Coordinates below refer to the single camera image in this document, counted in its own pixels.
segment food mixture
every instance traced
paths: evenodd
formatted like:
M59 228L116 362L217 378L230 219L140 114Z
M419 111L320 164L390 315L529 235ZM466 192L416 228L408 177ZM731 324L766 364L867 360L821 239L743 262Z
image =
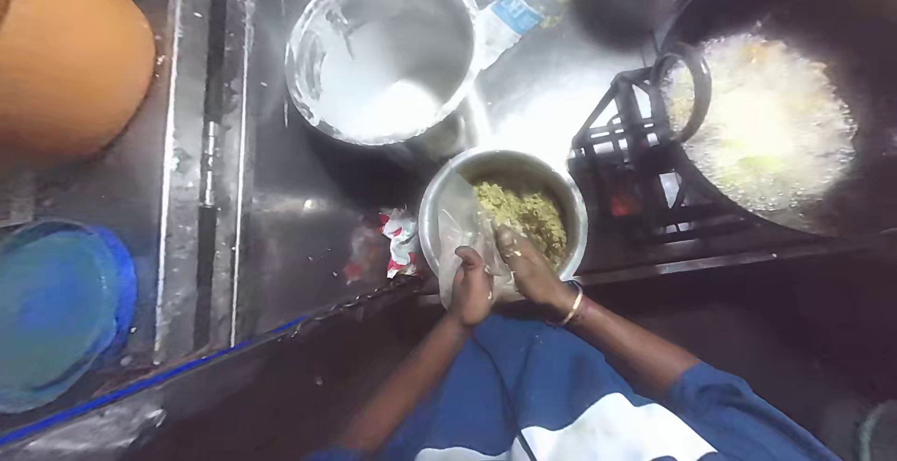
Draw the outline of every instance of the food mixture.
M543 190L512 190L483 181L474 186L480 204L498 225L526 235L557 271L567 258L567 231L554 200Z
M856 131L826 65L778 40L738 34L705 42L713 78L707 118L683 147L707 179L755 213L801 212L847 169ZM694 85L674 67L662 88L670 125L691 114Z

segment plastic sheet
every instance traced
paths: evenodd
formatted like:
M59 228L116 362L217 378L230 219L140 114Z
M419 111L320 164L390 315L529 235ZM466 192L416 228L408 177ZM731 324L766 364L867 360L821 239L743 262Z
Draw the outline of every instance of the plastic sheet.
M440 200L438 222L440 227L439 279L442 305L451 304L452 282L461 258L455 249L469 246L477 250L486 264L486 272L492 276L492 300L513 301L522 298L514 284L514 276L501 259L495 244L493 222L483 211L474 194L474 187L457 174L446 181Z

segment hot oil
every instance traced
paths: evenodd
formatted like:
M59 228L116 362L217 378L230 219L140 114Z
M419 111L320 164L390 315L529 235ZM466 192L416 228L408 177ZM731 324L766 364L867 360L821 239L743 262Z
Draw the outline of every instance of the hot oil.
M755 34L704 43L713 78L701 129L683 147L701 173L748 211L809 206L845 173L856 126L826 66ZM688 120L694 85L673 67L664 98L674 129Z

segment gold bangle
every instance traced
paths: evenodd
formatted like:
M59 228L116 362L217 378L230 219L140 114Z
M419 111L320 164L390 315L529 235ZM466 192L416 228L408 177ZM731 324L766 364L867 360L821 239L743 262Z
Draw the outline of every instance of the gold bangle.
M567 317L563 318L563 321L561 321L560 323L548 322L549 325L563 328L564 326L567 325L567 323L570 322L570 319L572 319L573 316L576 315L576 311L579 310L579 304L582 303L582 286L574 283L573 281L571 281L568 284L573 284L574 286L576 286L576 289L579 291L579 293L576 295L576 299L573 300L573 308L570 309L570 313L567 315Z

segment orange container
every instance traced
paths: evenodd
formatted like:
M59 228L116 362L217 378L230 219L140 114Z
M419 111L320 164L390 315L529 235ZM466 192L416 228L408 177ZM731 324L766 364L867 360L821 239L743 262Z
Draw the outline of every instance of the orange container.
M109 143L140 105L154 54L131 0L0 0L0 167Z

